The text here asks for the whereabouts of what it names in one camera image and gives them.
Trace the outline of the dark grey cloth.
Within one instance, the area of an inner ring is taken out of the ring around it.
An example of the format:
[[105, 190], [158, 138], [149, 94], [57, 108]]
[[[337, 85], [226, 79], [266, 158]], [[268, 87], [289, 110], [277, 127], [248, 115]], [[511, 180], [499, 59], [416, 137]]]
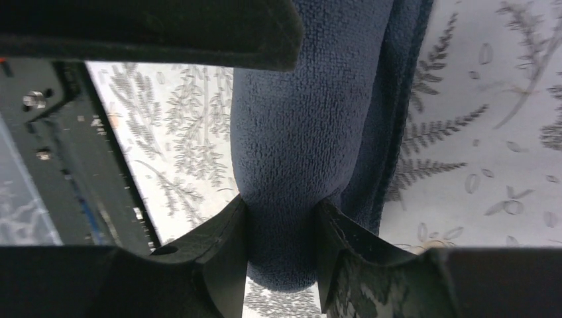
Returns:
[[431, 1], [296, 1], [293, 72], [236, 69], [235, 181], [249, 208], [249, 278], [310, 287], [315, 205], [330, 200], [372, 233], [395, 170]]

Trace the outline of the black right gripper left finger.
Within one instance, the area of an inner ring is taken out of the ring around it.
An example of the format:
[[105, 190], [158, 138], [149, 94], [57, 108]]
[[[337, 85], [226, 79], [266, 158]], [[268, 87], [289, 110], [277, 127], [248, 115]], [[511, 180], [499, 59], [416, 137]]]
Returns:
[[240, 197], [140, 256], [117, 246], [1, 249], [2, 317], [240, 317], [247, 253]]

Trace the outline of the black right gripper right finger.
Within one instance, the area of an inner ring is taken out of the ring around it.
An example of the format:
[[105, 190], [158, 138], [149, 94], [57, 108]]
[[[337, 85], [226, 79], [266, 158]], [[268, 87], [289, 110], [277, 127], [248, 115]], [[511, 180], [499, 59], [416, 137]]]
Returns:
[[412, 254], [329, 201], [315, 207], [328, 317], [560, 317], [560, 248], [433, 248]]

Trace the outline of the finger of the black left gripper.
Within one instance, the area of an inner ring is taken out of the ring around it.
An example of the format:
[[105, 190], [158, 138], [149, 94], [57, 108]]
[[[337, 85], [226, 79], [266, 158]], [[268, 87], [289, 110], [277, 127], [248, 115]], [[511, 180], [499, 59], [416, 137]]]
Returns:
[[287, 72], [303, 33], [291, 1], [1, 2], [3, 57]]

